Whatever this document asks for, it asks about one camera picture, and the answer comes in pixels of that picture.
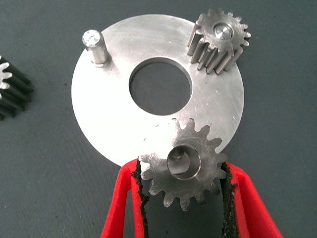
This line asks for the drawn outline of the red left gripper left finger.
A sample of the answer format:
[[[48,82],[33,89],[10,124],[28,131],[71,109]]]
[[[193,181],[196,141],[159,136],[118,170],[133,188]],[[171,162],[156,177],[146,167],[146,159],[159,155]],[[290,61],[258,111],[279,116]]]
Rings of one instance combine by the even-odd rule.
[[[113,191],[112,202],[101,233],[102,238],[123,237],[128,191],[132,192],[135,237],[147,238],[149,236],[148,221],[145,211],[145,205],[149,201],[149,198],[143,194],[142,188],[141,164],[138,159],[134,159],[126,163],[119,170]]]

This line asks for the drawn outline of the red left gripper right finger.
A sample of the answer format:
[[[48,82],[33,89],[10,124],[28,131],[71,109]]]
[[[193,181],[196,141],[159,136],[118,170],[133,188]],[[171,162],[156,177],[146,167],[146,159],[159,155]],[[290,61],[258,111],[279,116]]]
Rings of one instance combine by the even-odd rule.
[[[227,177],[221,179],[224,238],[281,238],[278,229],[249,175],[241,168],[223,163]]]

